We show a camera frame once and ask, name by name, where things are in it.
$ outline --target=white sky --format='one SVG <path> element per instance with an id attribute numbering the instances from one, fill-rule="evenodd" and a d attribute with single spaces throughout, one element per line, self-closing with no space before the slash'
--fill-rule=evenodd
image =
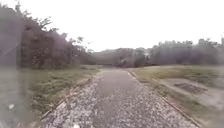
<path id="1" fill-rule="evenodd" d="M 14 0 L 0 0 L 11 3 Z M 149 48 L 159 41 L 211 37 L 224 32 L 223 0 L 20 0 L 34 16 L 51 16 L 52 26 L 83 36 L 94 51 Z"/>

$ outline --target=paved path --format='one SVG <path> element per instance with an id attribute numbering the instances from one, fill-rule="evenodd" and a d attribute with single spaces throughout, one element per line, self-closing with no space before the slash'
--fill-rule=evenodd
<path id="1" fill-rule="evenodd" d="M 43 121 L 42 128 L 196 128 L 128 72 L 105 70 Z"/>

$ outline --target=stone border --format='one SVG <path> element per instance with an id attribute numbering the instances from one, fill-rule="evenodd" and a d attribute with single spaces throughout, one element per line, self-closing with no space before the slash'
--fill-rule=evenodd
<path id="1" fill-rule="evenodd" d="M 134 78 L 136 78 L 136 80 L 139 81 L 137 75 L 130 70 L 127 70 Z M 180 110 L 178 107 L 176 107 L 175 105 L 171 104 L 165 97 L 163 97 L 162 95 L 160 95 L 158 92 L 155 92 L 158 96 L 160 96 L 166 103 L 168 103 L 171 107 L 173 107 L 177 112 L 179 112 L 181 115 L 183 115 L 187 120 L 189 120 L 190 122 L 192 122 L 194 125 L 196 125 L 199 128 L 202 128 L 201 124 L 199 124 L 197 121 L 195 121 L 193 118 L 191 118 L 190 116 L 188 116 L 187 114 L 185 114 L 182 110 Z"/>
<path id="2" fill-rule="evenodd" d="M 72 89 L 70 89 L 71 92 L 74 92 L 78 89 L 78 87 L 81 87 L 82 85 L 86 85 L 91 83 L 91 81 L 94 78 L 94 75 L 92 75 L 90 78 L 84 80 L 82 83 L 76 84 L 76 86 Z M 61 105 L 63 102 L 67 101 L 69 98 L 71 98 L 72 96 L 74 96 L 75 93 L 71 94 L 70 93 L 65 96 L 62 100 L 60 100 L 56 105 L 54 105 L 50 110 L 48 110 L 47 112 L 45 112 L 41 117 L 40 120 L 43 120 L 48 114 L 50 114 L 53 110 L 55 110 L 59 105 Z"/>

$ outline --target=treeline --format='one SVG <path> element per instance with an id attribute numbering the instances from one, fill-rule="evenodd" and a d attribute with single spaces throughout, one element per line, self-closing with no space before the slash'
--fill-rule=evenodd
<path id="1" fill-rule="evenodd" d="M 192 41 L 165 41 L 148 49 L 120 48 L 94 55 L 98 58 L 99 64 L 119 67 L 168 64 L 221 65 L 224 64 L 224 39 L 221 44 L 210 39 L 199 39 L 197 44 L 193 44 Z"/>
<path id="2" fill-rule="evenodd" d="M 66 33 L 59 34 L 57 28 L 47 27 L 52 23 L 50 18 L 34 18 L 29 12 L 21 11 L 20 4 L 17 4 L 15 9 L 0 5 L 0 9 L 7 14 L 0 19 L 0 23 L 5 24 L 7 31 L 13 31 L 13 28 L 10 28 L 10 23 L 8 23 L 10 20 L 7 20 L 7 18 L 17 17 L 18 21 L 21 21 L 18 24 L 11 24 L 12 26 L 22 25 L 19 31 L 21 37 L 17 40 L 18 45 L 6 53 L 3 46 L 6 46 L 9 42 L 3 42 L 2 40 L 0 42 L 2 46 L 0 56 L 8 56 L 7 58 L 10 59 L 10 54 L 16 51 L 19 67 L 53 69 L 94 63 L 89 49 L 82 46 L 83 37 L 68 40 Z M 1 35 L 9 34 L 7 31 L 3 31 Z"/>

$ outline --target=grassy field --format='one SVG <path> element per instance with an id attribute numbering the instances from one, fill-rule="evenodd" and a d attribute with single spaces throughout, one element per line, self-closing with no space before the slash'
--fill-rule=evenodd
<path id="1" fill-rule="evenodd" d="M 19 81 L 31 99 L 35 115 L 42 115 L 64 96 L 66 90 L 76 87 L 80 79 L 90 78 L 97 66 L 80 66 L 63 70 L 20 70 Z"/>
<path id="2" fill-rule="evenodd" d="M 218 87 L 216 78 L 224 78 L 223 67 L 215 66 L 152 66 L 136 68 L 133 71 L 141 78 L 184 78 L 205 84 L 209 87 Z"/>
<path id="3" fill-rule="evenodd" d="M 206 118 L 212 110 L 201 105 L 196 100 L 180 94 L 157 82 L 157 79 L 184 78 L 218 88 L 216 78 L 223 78 L 223 67 L 215 66 L 151 66 L 134 68 L 132 72 L 140 82 L 150 83 L 150 87 L 166 99 L 171 99 L 175 105 L 187 115 L 196 118 Z"/>

